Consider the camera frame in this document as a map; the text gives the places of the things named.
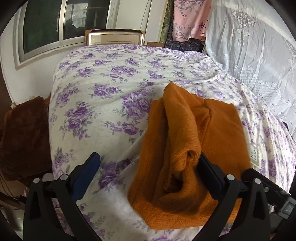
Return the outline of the orange knitted cat cardigan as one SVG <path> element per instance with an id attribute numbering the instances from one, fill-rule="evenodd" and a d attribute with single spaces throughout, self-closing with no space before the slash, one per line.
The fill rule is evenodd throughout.
<path id="1" fill-rule="evenodd" d="M 196 173 L 201 154 L 237 179 L 251 167 L 235 106 L 201 98 L 170 83 L 163 97 L 151 104 L 137 174 L 127 195 L 151 229 L 207 222 L 217 201 Z"/>

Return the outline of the paper garment hang tag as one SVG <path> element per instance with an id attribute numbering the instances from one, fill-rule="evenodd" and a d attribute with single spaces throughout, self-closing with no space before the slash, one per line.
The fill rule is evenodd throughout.
<path id="1" fill-rule="evenodd" d="M 250 162 L 255 166 L 260 166 L 260 160 L 258 155 L 258 150 L 255 146 L 250 145 L 249 146 L 249 156 L 250 156 Z"/>

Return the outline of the brown fuzzy blanket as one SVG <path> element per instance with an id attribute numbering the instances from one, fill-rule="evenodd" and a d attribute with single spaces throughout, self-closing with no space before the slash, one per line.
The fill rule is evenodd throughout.
<path id="1" fill-rule="evenodd" d="M 7 181 L 29 187 L 52 171 L 48 107 L 50 98 L 36 97 L 8 111 L 1 126 L 1 173 Z"/>

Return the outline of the purple floral bed sheet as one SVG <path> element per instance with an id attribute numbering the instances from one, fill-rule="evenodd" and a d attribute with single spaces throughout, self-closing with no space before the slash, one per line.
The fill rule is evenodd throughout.
<path id="1" fill-rule="evenodd" d="M 295 176 L 295 141 L 251 90 L 199 52 L 118 44 L 80 47 L 58 64 L 49 105 L 52 170 L 70 173 L 97 152 L 101 165 L 82 200 L 83 216 L 102 240 L 192 240 L 199 228 L 153 230 L 127 192 L 136 173 L 149 108 L 169 83 L 233 104 L 257 171 L 285 191 Z"/>

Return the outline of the white lace cover cloth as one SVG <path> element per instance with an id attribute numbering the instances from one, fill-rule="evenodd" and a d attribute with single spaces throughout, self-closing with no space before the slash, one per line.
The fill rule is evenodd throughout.
<path id="1" fill-rule="evenodd" d="M 295 136 L 295 39 L 266 1 L 212 1 L 206 51 Z"/>

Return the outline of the white framed window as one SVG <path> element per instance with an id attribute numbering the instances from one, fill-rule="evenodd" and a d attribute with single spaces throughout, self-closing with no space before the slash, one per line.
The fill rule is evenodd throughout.
<path id="1" fill-rule="evenodd" d="M 113 29 L 119 1 L 25 1 L 16 12 L 16 68 L 64 47 L 85 42 L 87 31 Z"/>

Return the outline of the pink floral curtain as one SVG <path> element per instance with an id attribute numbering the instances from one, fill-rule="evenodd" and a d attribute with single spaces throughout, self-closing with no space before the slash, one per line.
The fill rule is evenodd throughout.
<path id="1" fill-rule="evenodd" d="M 206 39 L 211 0 L 174 1 L 172 37 L 177 42 Z"/>

